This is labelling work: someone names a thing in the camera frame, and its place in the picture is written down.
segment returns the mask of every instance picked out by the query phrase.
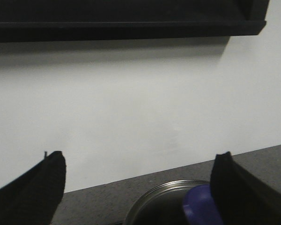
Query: metal pot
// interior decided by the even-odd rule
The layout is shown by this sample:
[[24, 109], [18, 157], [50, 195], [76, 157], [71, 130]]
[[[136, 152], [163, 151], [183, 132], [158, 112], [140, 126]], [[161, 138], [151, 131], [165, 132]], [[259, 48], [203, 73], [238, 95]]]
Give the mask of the metal pot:
[[203, 180], [177, 180], [159, 185], [140, 197], [123, 225], [188, 225], [182, 201], [191, 188], [208, 184]]

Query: black shelf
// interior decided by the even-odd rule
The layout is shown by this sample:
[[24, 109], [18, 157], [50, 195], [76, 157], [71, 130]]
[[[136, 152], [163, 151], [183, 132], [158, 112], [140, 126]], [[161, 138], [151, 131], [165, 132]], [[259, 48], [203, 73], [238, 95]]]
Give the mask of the black shelf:
[[268, 0], [0, 0], [0, 42], [257, 35]]

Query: dark countertop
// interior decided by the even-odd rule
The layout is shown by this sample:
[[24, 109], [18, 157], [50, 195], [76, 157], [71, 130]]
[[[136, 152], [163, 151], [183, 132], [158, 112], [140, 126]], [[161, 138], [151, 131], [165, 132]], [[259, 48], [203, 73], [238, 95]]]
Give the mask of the dark countertop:
[[[281, 145], [233, 156], [281, 192]], [[112, 225], [123, 221], [145, 192], [172, 180], [209, 180], [213, 160], [65, 193], [52, 225]]]

